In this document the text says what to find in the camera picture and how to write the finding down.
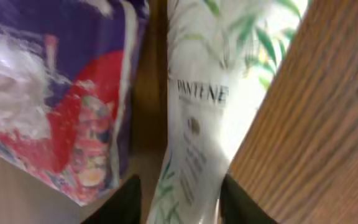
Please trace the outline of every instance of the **colorful package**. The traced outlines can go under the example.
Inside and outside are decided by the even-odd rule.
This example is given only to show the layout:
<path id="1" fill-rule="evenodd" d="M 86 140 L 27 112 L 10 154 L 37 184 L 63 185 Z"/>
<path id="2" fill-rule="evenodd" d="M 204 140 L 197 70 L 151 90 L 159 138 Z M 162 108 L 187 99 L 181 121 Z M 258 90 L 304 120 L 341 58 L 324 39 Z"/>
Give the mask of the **colorful package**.
<path id="1" fill-rule="evenodd" d="M 306 5 L 168 2 L 168 149 L 147 223 L 215 223 L 223 178 Z"/>
<path id="2" fill-rule="evenodd" d="M 127 167 L 144 0 L 0 0 L 0 156 L 86 205 Z"/>

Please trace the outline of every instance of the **black object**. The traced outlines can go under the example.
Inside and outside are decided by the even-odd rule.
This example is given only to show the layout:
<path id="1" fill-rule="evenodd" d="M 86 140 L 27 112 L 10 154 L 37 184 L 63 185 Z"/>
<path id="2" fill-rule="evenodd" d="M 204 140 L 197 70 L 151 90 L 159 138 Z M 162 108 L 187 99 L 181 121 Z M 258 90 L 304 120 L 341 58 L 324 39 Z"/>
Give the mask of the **black object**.
<path id="1" fill-rule="evenodd" d="M 230 175 L 223 180 L 220 202 L 223 224 L 277 224 Z"/>
<path id="2" fill-rule="evenodd" d="M 82 224 L 139 224 L 141 201 L 140 179 L 135 175 Z"/>

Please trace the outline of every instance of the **wood grain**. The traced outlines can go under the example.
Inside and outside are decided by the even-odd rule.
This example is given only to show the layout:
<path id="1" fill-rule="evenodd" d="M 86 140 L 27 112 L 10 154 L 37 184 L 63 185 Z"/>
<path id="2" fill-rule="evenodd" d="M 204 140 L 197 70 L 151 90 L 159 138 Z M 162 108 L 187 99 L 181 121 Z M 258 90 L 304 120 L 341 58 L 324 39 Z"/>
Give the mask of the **wood grain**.
<path id="1" fill-rule="evenodd" d="M 231 174 L 280 223 L 358 223 L 358 1 L 314 0 Z"/>
<path id="2" fill-rule="evenodd" d="M 150 20 L 132 95 L 131 161 L 127 177 L 142 182 L 145 223 L 167 146 L 167 0 L 149 0 Z"/>

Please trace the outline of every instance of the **purple packaging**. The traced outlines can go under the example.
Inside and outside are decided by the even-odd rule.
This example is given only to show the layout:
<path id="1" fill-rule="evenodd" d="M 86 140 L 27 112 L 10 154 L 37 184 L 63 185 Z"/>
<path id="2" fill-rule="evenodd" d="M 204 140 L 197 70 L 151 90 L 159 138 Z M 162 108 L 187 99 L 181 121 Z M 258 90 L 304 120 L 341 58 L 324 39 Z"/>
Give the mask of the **purple packaging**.
<path id="1" fill-rule="evenodd" d="M 80 205 L 127 169 L 146 1 L 0 0 L 0 156 Z"/>

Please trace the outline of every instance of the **bamboo leaf print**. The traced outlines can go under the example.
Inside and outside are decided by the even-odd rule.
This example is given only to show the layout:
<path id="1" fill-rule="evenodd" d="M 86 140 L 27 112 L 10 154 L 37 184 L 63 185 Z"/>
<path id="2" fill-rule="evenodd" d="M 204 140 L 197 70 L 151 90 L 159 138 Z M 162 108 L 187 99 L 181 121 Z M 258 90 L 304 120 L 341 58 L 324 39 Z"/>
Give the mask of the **bamboo leaf print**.
<path id="1" fill-rule="evenodd" d="M 247 18 L 242 22 L 242 29 L 240 31 L 239 37 L 237 39 L 237 46 L 243 46 L 246 40 L 251 37 L 252 31 L 254 29 L 255 18 Z"/>
<path id="2" fill-rule="evenodd" d="M 173 177 L 175 175 L 175 172 L 171 172 L 170 174 L 167 175 L 167 180 L 171 179 L 171 177 Z"/>
<path id="3" fill-rule="evenodd" d="M 278 40 L 278 44 L 280 45 L 280 51 L 281 51 L 282 60 L 284 60 L 285 53 L 286 53 L 284 43 L 283 43 L 282 40 Z"/>
<path id="4" fill-rule="evenodd" d="M 219 17 L 219 7 L 214 0 L 204 0 L 214 17 Z"/>
<path id="5" fill-rule="evenodd" d="M 219 55 L 215 52 L 215 50 L 212 48 L 211 44 L 209 44 L 209 42 L 203 35 L 197 34 L 197 33 L 190 33 L 190 34 L 186 34 L 178 42 L 181 42 L 182 40 L 200 41 L 201 44 L 203 45 L 203 47 L 205 48 L 205 50 L 207 51 L 208 55 L 211 56 L 212 58 L 214 58 L 216 61 L 218 61 L 221 67 L 224 67 Z"/>
<path id="6" fill-rule="evenodd" d="M 159 219 L 156 218 L 154 220 L 154 224 L 157 224 L 157 220 L 163 220 L 163 222 L 165 223 L 165 213 L 164 213 L 164 209 L 162 208 L 161 205 L 158 206 L 158 212 L 157 212 L 157 216 L 159 215 Z"/>
<path id="7" fill-rule="evenodd" d="M 277 2 L 282 6 L 286 7 L 289 11 L 296 14 L 299 18 L 302 17 L 298 6 L 292 0 L 277 0 Z"/>
<path id="8" fill-rule="evenodd" d="M 162 180 L 165 180 L 165 176 L 167 175 L 167 173 L 169 171 L 169 168 L 171 166 L 171 162 L 172 162 L 172 154 L 170 154 L 169 161 L 168 161 L 167 165 L 165 166 L 165 169 L 164 169 L 164 171 L 162 173 L 162 176 L 161 176 Z"/>
<path id="9" fill-rule="evenodd" d="M 277 65 L 277 59 L 274 51 L 273 42 L 270 39 L 269 35 L 264 30 L 258 27 L 256 28 L 256 34 L 258 35 L 258 39 L 260 40 L 260 43 L 265 47 L 268 55 L 273 60 L 274 64 Z"/>
<path id="10" fill-rule="evenodd" d="M 272 75 L 275 74 L 275 69 L 269 64 L 269 62 L 262 62 L 256 57 L 249 56 L 246 58 L 246 65 L 247 68 L 258 66 L 260 68 L 263 68 L 264 70 L 270 72 Z"/>
<path id="11" fill-rule="evenodd" d="M 200 6 L 200 4 L 197 4 L 197 2 L 193 2 L 189 5 L 187 5 L 186 7 L 184 7 L 183 9 L 177 10 L 176 13 L 173 13 L 171 15 L 171 18 L 169 18 L 170 27 L 177 26 L 177 23 L 180 20 L 180 18 L 184 17 L 187 13 L 191 12 L 192 9 L 196 9 L 199 6 Z"/>
<path id="12" fill-rule="evenodd" d="M 236 19 L 234 22 L 232 22 L 228 27 L 227 30 L 228 32 L 231 34 L 234 31 L 242 28 L 244 30 L 244 27 L 249 24 L 250 22 L 255 22 L 256 21 L 256 17 L 255 16 L 250 16 L 250 15 L 244 15 L 241 16 L 240 18 Z"/>
<path id="13" fill-rule="evenodd" d="M 168 187 L 159 187 L 160 195 L 155 199 L 154 204 L 158 204 L 162 199 L 164 199 L 169 193 L 173 192 L 173 186 L 169 185 Z"/>
<path id="14" fill-rule="evenodd" d="M 268 90 L 269 86 L 270 86 L 270 82 L 265 79 L 264 77 L 259 77 L 259 82 L 260 84 L 262 84 L 262 86 L 265 88 L 265 90 Z"/>
<path id="15" fill-rule="evenodd" d="M 175 220 L 176 223 L 183 224 L 180 216 L 178 214 L 177 208 L 179 207 L 179 202 L 177 202 L 168 212 L 167 218 L 165 221 L 167 223 L 172 223 L 172 220 Z"/>
<path id="16" fill-rule="evenodd" d="M 292 41 L 293 37 L 296 34 L 296 30 L 288 28 L 283 30 L 282 33 L 286 38 L 288 38 L 289 41 Z"/>
<path id="17" fill-rule="evenodd" d="M 223 37 L 223 64 L 221 63 L 221 67 L 228 68 L 230 64 L 229 36 L 225 31 L 222 31 L 222 37 Z"/>

